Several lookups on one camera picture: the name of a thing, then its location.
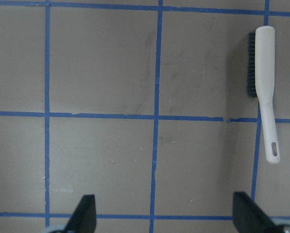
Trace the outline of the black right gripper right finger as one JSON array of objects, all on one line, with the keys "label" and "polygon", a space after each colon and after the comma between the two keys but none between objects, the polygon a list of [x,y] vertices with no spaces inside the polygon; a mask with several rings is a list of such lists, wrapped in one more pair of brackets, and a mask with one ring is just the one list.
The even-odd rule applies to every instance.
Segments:
[{"label": "black right gripper right finger", "polygon": [[233,224],[238,233],[277,233],[278,226],[245,193],[233,193]]}]

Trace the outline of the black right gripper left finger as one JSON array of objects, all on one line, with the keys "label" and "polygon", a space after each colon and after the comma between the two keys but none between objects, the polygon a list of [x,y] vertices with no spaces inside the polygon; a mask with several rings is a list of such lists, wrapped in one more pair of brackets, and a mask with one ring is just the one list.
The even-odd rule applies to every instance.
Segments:
[{"label": "black right gripper left finger", "polygon": [[97,227],[95,195],[84,195],[65,226],[66,233],[94,233]]}]

